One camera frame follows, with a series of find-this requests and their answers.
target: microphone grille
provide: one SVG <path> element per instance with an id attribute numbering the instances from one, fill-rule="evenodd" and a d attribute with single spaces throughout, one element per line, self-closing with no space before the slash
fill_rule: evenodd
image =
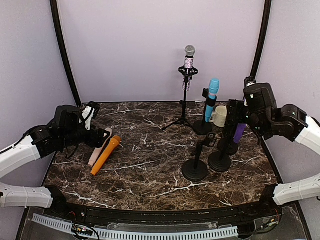
<path id="1" fill-rule="evenodd" d="M 185 47 L 185 55 L 188 57 L 193 57 L 195 55 L 196 49 L 192 45 L 188 45 Z"/>

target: blue microphone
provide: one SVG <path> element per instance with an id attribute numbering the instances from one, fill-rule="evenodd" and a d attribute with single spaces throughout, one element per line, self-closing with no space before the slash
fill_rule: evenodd
<path id="1" fill-rule="evenodd" d="M 217 101 L 217 93 L 219 91 L 220 81 L 218 78 L 212 78 L 209 85 L 209 94 L 205 101 L 205 121 L 208 123 Z"/>

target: black round stand base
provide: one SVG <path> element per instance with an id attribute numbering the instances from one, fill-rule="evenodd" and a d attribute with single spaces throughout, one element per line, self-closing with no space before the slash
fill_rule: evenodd
<path id="1" fill-rule="evenodd" d="M 227 142 L 227 138 L 222 138 L 219 142 L 218 142 L 218 150 L 220 152 L 223 151 L 223 149 L 226 146 L 226 142 Z M 235 143 L 233 140 L 231 140 L 231 142 L 229 143 L 228 148 L 226 149 L 225 153 L 229 156 L 235 155 L 238 152 L 239 149 L 239 145 L 238 143 Z"/>
<path id="2" fill-rule="evenodd" d="M 220 151 L 215 151 L 211 153 L 208 158 L 208 164 L 210 168 L 212 168 L 216 172 L 223 173 L 228 171 L 231 167 L 231 159 L 227 154 L 225 154 L 223 158 L 220 160 L 220 155 Z"/>
<path id="3" fill-rule="evenodd" d="M 195 121 L 192 127 L 198 135 L 207 135 L 212 131 L 211 123 L 205 122 L 204 125 L 202 125 L 202 120 Z"/>
<path id="4" fill-rule="evenodd" d="M 199 182 L 208 175 L 207 165 L 199 160 L 197 169 L 194 169 L 195 159 L 186 161 L 182 165 L 182 175 L 191 182 Z"/>

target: silver microphone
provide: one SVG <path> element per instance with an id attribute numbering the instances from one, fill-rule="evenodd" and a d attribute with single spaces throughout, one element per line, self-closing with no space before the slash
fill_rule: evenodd
<path id="1" fill-rule="evenodd" d="M 192 45 L 188 45 L 185 47 L 185 58 L 184 58 L 184 68 L 188 72 L 189 69 L 192 69 L 194 66 L 194 55 L 196 53 L 196 49 Z M 185 90 L 185 79 L 183 78 L 182 89 Z M 189 91 L 191 83 L 191 77 L 188 79 L 186 90 Z"/>

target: orange microphone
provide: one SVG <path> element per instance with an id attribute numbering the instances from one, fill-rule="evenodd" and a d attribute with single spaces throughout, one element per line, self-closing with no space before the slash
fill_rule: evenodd
<path id="1" fill-rule="evenodd" d="M 116 147 L 119 146 L 121 143 L 121 137 L 119 136 L 114 136 L 113 138 L 110 139 L 109 145 L 106 147 L 104 152 L 101 154 L 99 157 L 98 161 L 96 161 L 95 165 L 93 166 L 91 170 L 92 175 L 97 175 L 97 173 L 100 171 L 102 166 L 105 164 L 111 153 L 115 150 Z"/>

